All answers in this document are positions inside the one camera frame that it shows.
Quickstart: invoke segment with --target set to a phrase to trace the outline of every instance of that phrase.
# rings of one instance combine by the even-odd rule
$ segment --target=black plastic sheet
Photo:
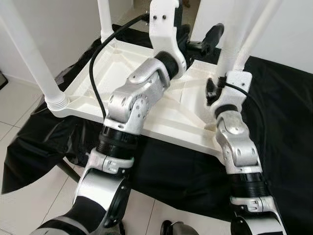
[[[119,40],[151,47],[147,33],[129,29]],[[91,58],[97,40],[62,73],[61,90]],[[201,60],[216,63],[219,50]],[[268,135],[263,169],[288,234],[313,234],[313,75],[250,57],[249,93],[261,104]],[[260,115],[247,99],[242,111],[259,152]],[[48,173],[64,156],[85,166],[97,145],[101,124],[78,117],[57,118],[41,104],[10,144],[2,192],[18,190]],[[132,186],[177,209],[229,221],[230,187],[224,166],[213,156],[142,136],[131,174]]]

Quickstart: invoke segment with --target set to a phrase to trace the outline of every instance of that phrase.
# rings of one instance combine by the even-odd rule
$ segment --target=black wire
[[[144,20],[144,21],[149,21],[149,14],[143,14],[140,15],[136,18],[134,18],[133,20],[129,21],[128,23],[124,24],[123,26],[121,26],[117,31],[115,31],[113,34],[111,34],[98,48],[97,50],[94,52],[94,54],[92,55],[92,58],[90,60],[90,64],[89,64],[89,77],[90,77],[90,82],[91,82],[91,86],[92,89],[96,95],[96,98],[99,102],[101,111],[102,111],[102,116],[103,119],[106,117],[106,110],[104,108],[103,102],[101,100],[101,97],[99,95],[99,92],[97,90],[97,86],[94,82],[94,77],[93,77],[93,64],[96,60],[97,55],[101,52],[101,50],[110,42],[112,41],[113,38],[115,38],[117,35],[119,35],[120,33],[122,33],[123,31],[125,31],[127,28],[129,28],[130,26],[132,26],[133,24]]]
[[[263,156],[263,158],[262,158],[262,166],[264,166],[265,157],[266,157],[265,155],[266,155],[266,142],[267,142],[267,125],[266,125],[266,119],[265,119],[265,115],[264,115],[264,113],[262,111],[262,108],[261,108],[260,104],[258,103],[258,101],[253,96],[251,96],[248,92],[246,92],[245,90],[241,89],[240,87],[234,86],[232,84],[226,83],[226,82],[224,83],[224,85],[238,90],[239,92],[241,92],[245,96],[247,96],[249,99],[251,99],[253,101],[253,103],[255,104],[255,106],[257,107],[259,113],[260,113],[261,122],[263,124],[263,129],[264,129],[263,150],[262,150],[262,156]]]

